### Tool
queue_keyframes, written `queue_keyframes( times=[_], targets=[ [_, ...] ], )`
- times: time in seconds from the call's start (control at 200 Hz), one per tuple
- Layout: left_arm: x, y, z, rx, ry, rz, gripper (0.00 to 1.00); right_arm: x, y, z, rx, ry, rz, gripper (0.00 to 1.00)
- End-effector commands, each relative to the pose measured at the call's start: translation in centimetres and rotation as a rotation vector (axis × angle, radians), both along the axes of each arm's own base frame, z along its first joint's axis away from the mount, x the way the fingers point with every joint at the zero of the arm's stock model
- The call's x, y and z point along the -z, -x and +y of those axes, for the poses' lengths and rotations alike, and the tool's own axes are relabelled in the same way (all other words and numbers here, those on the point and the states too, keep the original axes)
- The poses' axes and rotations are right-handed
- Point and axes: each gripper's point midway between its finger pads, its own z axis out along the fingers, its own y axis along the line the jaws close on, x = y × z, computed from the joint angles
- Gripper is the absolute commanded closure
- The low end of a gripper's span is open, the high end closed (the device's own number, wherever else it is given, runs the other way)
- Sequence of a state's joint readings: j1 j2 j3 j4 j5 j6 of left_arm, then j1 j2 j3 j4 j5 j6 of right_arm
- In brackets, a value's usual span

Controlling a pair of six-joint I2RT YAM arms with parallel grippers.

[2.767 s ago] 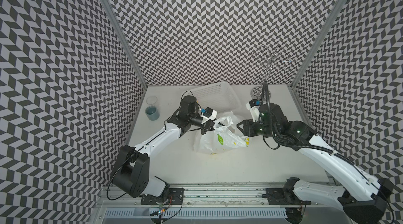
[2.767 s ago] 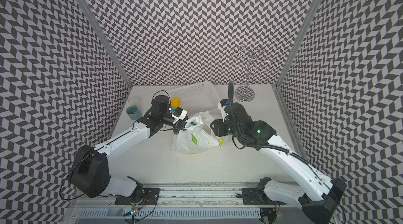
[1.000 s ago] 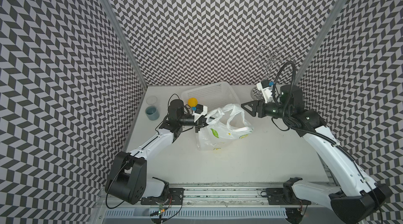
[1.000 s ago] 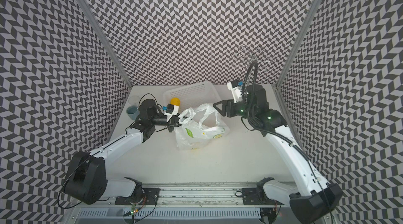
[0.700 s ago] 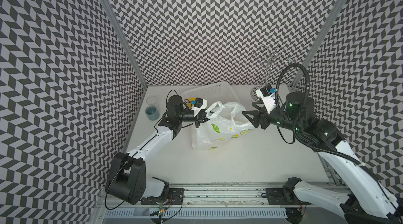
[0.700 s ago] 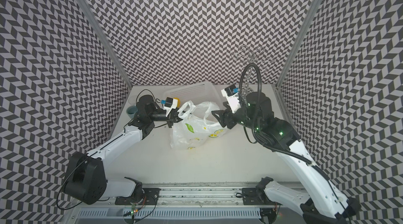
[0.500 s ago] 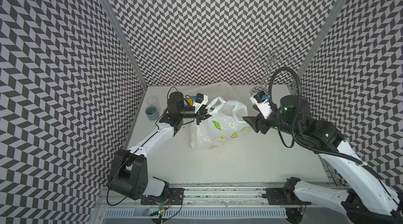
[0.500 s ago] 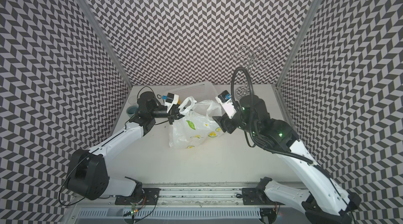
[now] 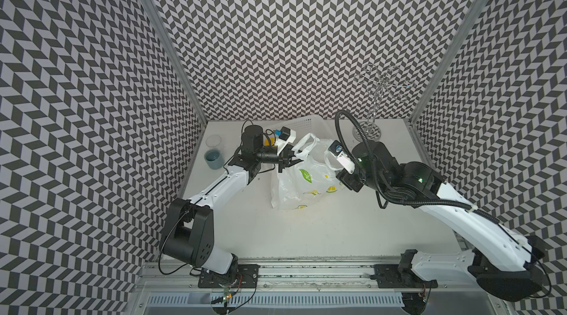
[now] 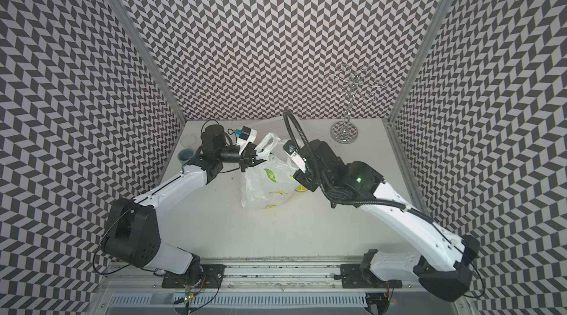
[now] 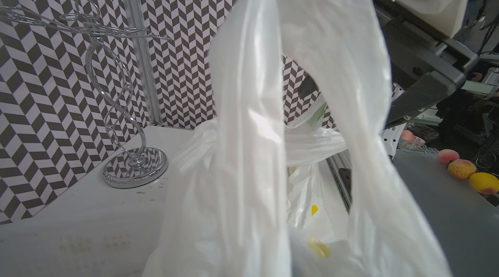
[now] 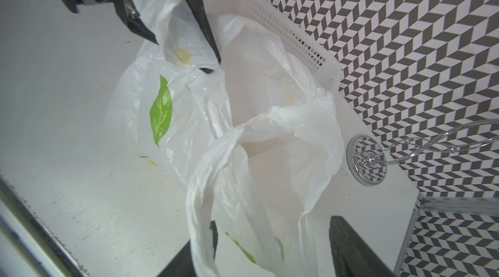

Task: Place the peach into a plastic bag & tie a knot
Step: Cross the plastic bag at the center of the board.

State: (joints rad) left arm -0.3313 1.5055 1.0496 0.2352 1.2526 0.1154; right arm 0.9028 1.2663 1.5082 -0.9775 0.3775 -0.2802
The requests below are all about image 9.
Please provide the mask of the lemon print plastic bag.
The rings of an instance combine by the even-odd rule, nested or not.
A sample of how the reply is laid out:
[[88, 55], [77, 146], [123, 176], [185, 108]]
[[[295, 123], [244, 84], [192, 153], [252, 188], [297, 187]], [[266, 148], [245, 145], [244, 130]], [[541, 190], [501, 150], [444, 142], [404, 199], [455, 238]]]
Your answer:
[[292, 148], [299, 163], [271, 176], [271, 204], [276, 210], [301, 210], [342, 192], [337, 174], [343, 166], [329, 152], [335, 141], [306, 134]]

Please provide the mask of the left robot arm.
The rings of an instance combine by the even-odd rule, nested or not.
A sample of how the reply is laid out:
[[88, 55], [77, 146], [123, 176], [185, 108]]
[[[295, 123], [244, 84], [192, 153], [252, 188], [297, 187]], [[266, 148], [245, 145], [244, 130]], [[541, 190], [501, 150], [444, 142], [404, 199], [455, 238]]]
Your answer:
[[275, 141], [265, 145], [270, 135], [252, 124], [242, 130], [241, 143], [224, 166], [224, 174], [202, 192], [189, 199], [175, 199], [167, 210], [159, 242], [159, 256], [174, 258], [194, 268], [231, 275], [237, 257], [215, 245], [214, 211], [223, 207], [237, 192], [260, 173], [262, 164], [279, 171], [302, 161], [301, 150], [293, 145], [297, 133], [289, 127], [275, 132]]

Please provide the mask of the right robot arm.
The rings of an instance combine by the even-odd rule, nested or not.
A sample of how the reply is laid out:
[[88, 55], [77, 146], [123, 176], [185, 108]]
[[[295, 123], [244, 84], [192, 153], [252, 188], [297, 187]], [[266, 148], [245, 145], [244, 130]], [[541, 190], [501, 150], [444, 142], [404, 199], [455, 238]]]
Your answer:
[[468, 241], [453, 254], [407, 250], [388, 287], [434, 287], [441, 282], [477, 285], [501, 300], [518, 302], [543, 291], [548, 277], [541, 260], [546, 245], [506, 228], [468, 201], [428, 165], [398, 163], [382, 142], [359, 143], [352, 152], [338, 141], [327, 152], [341, 165], [337, 177], [358, 192], [367, 186], [389, 204], [423, 211]]

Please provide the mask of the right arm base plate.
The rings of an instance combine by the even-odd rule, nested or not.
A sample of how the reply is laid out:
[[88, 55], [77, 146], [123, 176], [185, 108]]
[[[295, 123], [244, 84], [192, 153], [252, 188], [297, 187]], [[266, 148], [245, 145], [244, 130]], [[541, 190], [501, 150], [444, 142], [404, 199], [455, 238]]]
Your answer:
[[412, 261], [417, 252], [407, 249], [397, 264], [373, 265], [370, 279], [376, 281], [379, 288], [438, 288], [436, 280], [423, 280], [413, 272]]

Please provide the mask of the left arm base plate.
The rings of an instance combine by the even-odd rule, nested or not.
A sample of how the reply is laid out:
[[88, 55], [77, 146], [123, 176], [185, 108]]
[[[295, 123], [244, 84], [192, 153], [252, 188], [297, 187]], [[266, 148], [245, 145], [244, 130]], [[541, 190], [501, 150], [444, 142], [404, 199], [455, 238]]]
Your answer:
[[237, 264], [226, 274], [205, 269], [199, 276], [198, 288], [255, 288], [258, 283], [260, 266], [258, 264]]

